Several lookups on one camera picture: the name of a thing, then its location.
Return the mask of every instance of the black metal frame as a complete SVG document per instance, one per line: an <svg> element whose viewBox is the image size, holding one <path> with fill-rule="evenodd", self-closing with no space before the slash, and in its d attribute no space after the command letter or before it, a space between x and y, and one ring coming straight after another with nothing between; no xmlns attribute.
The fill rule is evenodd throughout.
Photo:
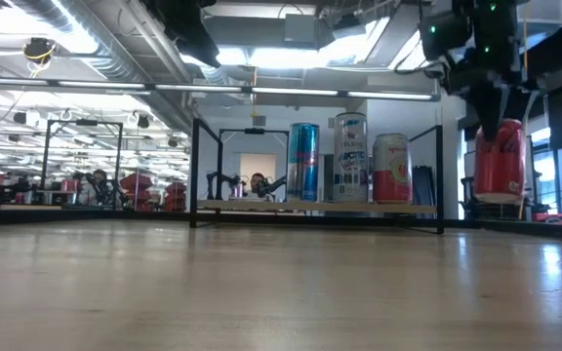
<svg viewBox="0 0 562 351"><path fill-rule="evenodd" d="M357 220L356 217L335 217L335 216L279 216L279 215L247 215L247 214L222 214L221 209L216 209L215 214L199 214L198 213L198 177L199 177L199 142L200 130L203 129L214 141L218 144L218 159L217 159L217 172L222 174L222 153L223 142L220 136L212 131L212 129L200 118L195 118L192 124L192 153L191 167L190 167L190 187L188 192L190 194L190 214L189 225L190 228L196 228L198 221L207 222L264 222L270 224L319 224L319 225L370 225L370 226L404 226L408 228L435 228L435 234L443 234L445 229L444 220L444 138L442 126L434 126L417 136L410 139L410 142L424 137L432 132L435 132L435 160L436 160L436 219L421 219L421 218L361 218ZM245 130L231 130L222 129L220 134L226 132L245 132ZM288 136L289 132L286 131L265 131L266 133L283 133ZM222 200L221 182L217 181L216 184L216 199Z"/></svg>
<svg viewBox="0 0 562 351"><path fill-rule="evenodd" d="M45 134L45 152L43 154L43 170L40 177L40 188L45 190L45 182L47 180L47 162L49 160L49 144L52 137L55 137L60 129L56 130L56 132L52 135L51 127L54 124L61 124L62 127L66 127L66 125L70 123L79 124L82 126L97 126L97 125L104 125L104 126L116 126L118 127L118 145L116 147L116 167L114 170L114 181L118 183L118 172L121 168L121 148L123 143L123 124L120 122L99 122L99 121L63 121L63 120L49 120L47 121L47 133ZM112 209L116 210L116 191L112 194Z"/></svg>

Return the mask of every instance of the wooden table surface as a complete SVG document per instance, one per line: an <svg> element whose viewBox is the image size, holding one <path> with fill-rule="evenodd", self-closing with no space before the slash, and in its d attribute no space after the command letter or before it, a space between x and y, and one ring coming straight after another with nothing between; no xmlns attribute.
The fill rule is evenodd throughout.
<svg viewBox="0 0 562 351"><path fill-rule="evenodd" d="M562 350L562 241L0 226L0 350Z"/></svg>

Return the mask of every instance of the blue silver can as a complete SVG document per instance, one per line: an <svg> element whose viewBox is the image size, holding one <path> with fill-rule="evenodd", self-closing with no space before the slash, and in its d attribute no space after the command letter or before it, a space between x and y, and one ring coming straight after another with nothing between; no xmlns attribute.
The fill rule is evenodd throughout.
<svg viewBox="0 0 562 351"><path fill-rule="evenodd" d="M295 123L290 126L288 201L318 200L319 136L317 125Z"/></svg>

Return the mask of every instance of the white can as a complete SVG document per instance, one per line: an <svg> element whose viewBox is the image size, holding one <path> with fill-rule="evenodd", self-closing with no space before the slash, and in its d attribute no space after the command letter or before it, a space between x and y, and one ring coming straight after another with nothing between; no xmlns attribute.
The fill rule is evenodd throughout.
<svg viewBox="0 0 562 351"><path fill-rule="evenodd" d="M341 113L335 121L333 193L336 202L368 202L368 120Z"/></svg>
<svg viewBox="0 0 562 351"><path fill-rule="evenodd" d="M373 198L377 204L408 203L413 200L411 150L400 134L377 136L373 147Z"/></svg>

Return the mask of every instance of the wooden shelf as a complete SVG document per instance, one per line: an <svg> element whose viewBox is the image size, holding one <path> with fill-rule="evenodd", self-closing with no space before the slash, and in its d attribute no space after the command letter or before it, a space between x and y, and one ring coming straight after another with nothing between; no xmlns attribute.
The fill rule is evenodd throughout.
<svg viewBox="0 0 562 351"><path fill-rule="evenodd" d="M375 212L388 214L436 214L433 206L405 204L334 204L312 202L272 203L264 201L222 201L198 200L199 208L227 210L269 210L269 211L330 211L330 212Z"/></svg>

